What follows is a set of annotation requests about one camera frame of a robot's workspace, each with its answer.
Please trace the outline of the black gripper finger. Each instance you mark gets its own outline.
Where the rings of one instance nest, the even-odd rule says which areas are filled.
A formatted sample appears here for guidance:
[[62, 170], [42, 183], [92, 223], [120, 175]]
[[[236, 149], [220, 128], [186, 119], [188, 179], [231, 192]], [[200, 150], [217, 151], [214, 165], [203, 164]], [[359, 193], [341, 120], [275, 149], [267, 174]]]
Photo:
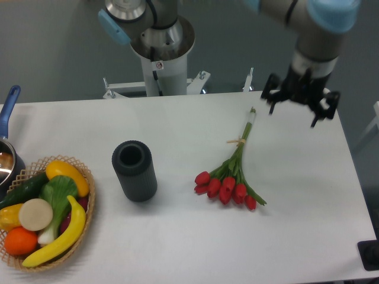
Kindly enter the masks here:
[[341, 93], [339, 91], [330, 91], [324, 88], [320, 95], [311, 98], [310, 109], [314, 112], [311, 128], [314, 128], [318, 121], [322, 121], [325, 118], [333, 119], [340, 97]]
[[277, 103], [284, 102], [286, 100], [286, 97], [280, 88], [281, 83], [282, 81], [280, 77], [275, 73], [271, 73], [261, 93], [261, 99], [265, 100], [270, 106], [269, 115], [273, 114]]

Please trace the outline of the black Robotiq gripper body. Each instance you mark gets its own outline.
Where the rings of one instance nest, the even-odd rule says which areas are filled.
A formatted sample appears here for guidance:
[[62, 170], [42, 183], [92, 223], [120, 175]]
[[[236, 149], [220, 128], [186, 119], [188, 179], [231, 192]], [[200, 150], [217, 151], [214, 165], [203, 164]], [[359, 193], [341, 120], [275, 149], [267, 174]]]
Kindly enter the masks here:
[[280, 102], [292, 101], [298, 104], [307, 105], [311, 107], [322, 106], [323, 108], [329, 107], [327, 99], [324, 104], [324, 88], [329, 80], [330, 74], [314, 78], [311, 71], [306, 71], [303, 74], [298, 74], [292, 65], [289, 66], [287, 75], [281, 84]]

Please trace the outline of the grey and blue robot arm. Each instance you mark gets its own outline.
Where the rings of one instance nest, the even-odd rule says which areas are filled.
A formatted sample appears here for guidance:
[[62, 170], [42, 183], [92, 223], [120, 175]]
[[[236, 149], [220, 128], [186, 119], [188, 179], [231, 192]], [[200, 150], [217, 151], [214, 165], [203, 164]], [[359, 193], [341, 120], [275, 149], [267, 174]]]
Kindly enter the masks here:
[[[340, 94], [325, 89], [338, 61], [346, 33], [354, 26], [359, 1], [247, 1], [297, 32], [287, 75], [271, 74], [262, 99], [274, 107], [287, 100], [306, 105], [314, 120], [332, 119]], [[98, 13], [104, 31], [140, 57], [148, 96], [199, 93], [202, 84], [187, 79], [187, 55], [195, 42], [188, 20], [178, 14], [177, 1], [106, 1]]]

